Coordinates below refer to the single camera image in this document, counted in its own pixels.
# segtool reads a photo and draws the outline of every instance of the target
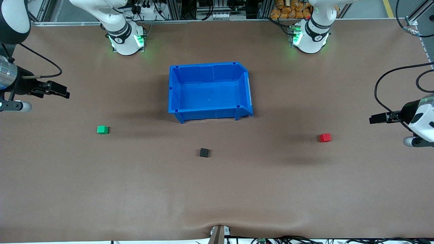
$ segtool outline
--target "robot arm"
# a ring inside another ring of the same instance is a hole
[[[0,43],[20,44],[30,33],[30,19],[27,14],[26,0],[0,0]],[[0,112],[28,112],[32,105],[28,102],[14,100],[15,95],[58,95],[69,98],[66,87],[56,82],[41,82],[34,76],[13,63],[11,57],[0,56]]]
[[[394,114],[408,125],[413,136],[404,138],[408,147],[434,147],[434,93],[420,100],[408,102]],[[399,122],[390,112],[372,115],[370,124]]]
[[[0,42],[22,43],[30,33],[26,4],[23,0],[0,0],[0,9]]]
[[[104,26],[115,51],[132,55],[145,47],[143,27],[127,21],[121,13],[109,13],[111,9],[123,7],[127,0],[69,0],[95,18]]]
[[[325,44],[329,30],[337,17],[335,5],[349,4],[358,0],[309,0],[314,11],[309,20],[302,20],[296,25],[300,31],[293,39],[293,45],[305,53],[316,53]]]

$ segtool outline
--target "blue plastic bin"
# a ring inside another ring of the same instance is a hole
[[[171,66],[169,113],[181,124],[253,116],[247,69],[239,62]]]

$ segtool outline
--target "yellow floor line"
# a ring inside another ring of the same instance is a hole
[[[389,18],[394,18],[392,8],[390,7],[389,0],[383,0],[384,7],[386,8],[387,16]]]

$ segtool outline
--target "metal bracket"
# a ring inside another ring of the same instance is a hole
[[[224,244],[224,226],[218,225],[214,227],[214,231],[210,237],[208,244]]]
[[[20,111],[23,104],[17,101],[8,101],[0,99],[0,112],[1,111]]]
[[[407,26],[418,25],[418,18],[432,6],[434,6],[434,0],[425,0],[421,3],[409,16],[405,17]]]

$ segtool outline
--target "cube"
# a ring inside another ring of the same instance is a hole
[[[209,149],[201,148],[199,156],[201,156],[203,158],[208,158],[209,154],[210,154],[210,150]]]
[[[100,135],[106,135],[109,132],[109,128],[105,125],[99,125],[96,129],[96,133]]]
[[[319,136],[319,141],[320,142],[331,142],[332,136],[329,133],[321,134]]]

